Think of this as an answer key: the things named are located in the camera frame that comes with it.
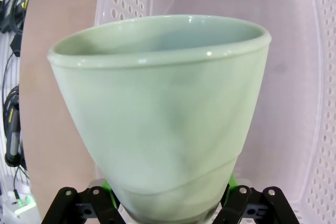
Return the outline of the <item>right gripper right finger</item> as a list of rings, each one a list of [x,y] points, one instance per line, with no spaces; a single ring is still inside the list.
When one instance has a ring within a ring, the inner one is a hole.
[[[254,223],[298,224],[282,190],[272,186],[259,192],[253,187],[238,185],[232,175],[220,200],[221,210],[217,222],[240,223],[242,219],[252,219]]]

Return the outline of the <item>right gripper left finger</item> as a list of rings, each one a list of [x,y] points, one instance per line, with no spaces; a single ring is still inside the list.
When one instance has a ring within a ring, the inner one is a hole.
[[[118,211],[120,202],[107,182],[88,187],[82,192],[75,188],[61,188],[51,203],[51,223],[123,223]]]

